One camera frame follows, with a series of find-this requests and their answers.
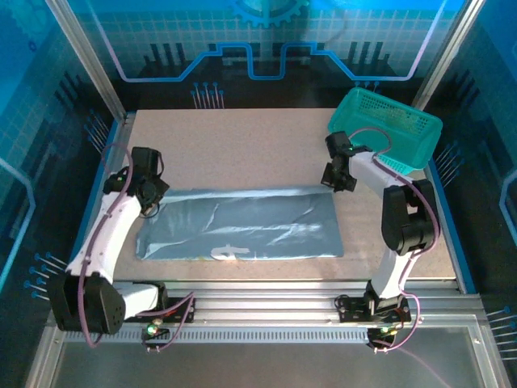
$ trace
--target beige table surface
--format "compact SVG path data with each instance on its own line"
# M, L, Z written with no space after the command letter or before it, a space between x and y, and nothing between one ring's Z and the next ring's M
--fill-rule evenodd
M319 184L329 155L326 125L334 109L138 111L130 147L160 150L162 178L174 189L270 188ZM116 265L117 280L365 280L384 250L382 202L357 184L334 194L345 254L279 261L140 260L137 220ZM414 266L411 277L454 277L444 240Z

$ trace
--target gray cloth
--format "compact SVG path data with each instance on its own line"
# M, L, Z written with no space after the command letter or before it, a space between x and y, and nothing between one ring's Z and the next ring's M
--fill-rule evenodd
M323 186L171 191L137 236L140 259L301 259L343 255Z

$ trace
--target robotic arm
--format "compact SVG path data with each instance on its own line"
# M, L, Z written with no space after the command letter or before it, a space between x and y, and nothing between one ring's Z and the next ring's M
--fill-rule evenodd
M90 332L115 334L124 320L142 311L166 307L166 289L161 284L113 285L116 261L131 225L140 215L150 214L169 188L160 179L161 173L158 174L158 163L162 162L159 152L135 147L131 156L132 176L128 176L128 169L125 167L108 178L103 187L99 215L81 250L64 273L48 280L50 304L57 325L63 331L81 330L78 282L82 263L86 258L86 247L93 238L95 241L89 256L90 264L86 268L84 286L86 321ZM127 192L95 236L97 226L120 195L126 179L131 180Z
M326 165L322 184L335 192L353 192L357 180L361 180L383 200L381 231L386 248L380 267L368 282L362 301L351 306L353 301L344 298L337 303L343 312L340 318L342 322L409 322L407 300L401 291L418 253L434 241L430 214L413 190L402 179L394 178L400 176L396 171L389 167L384 171L374 163L374 153L368 147L353 146L344 132L329 135L326 145L332 163ZM405 180L411 181L437 214L431 183L427 179Z

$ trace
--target blue printed backdrop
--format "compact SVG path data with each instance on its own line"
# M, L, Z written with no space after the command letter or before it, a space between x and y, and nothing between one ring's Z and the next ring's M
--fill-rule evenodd
M467 262L489 305L517 308L517 3L486 2L428 110L435 152Z
M101 121L113 119L44 0L0 0L0 331L9 333L0 335L0 386L24 385L49 312L44 276L29 269L42 269L35 253L69 259L99 166ZM4 162L27 178L34 213Z
M195 108L195 82L218 82L228 108L260 108L266 91L283 96L271 106L336 106L356 84L410 102L463 1L71 5L128 108Z

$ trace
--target blue cloth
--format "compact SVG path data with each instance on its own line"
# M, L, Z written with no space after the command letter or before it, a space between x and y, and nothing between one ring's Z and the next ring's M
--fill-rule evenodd
M323 186L169 190L137 235L140 259L301 259L343 255L332 192Z

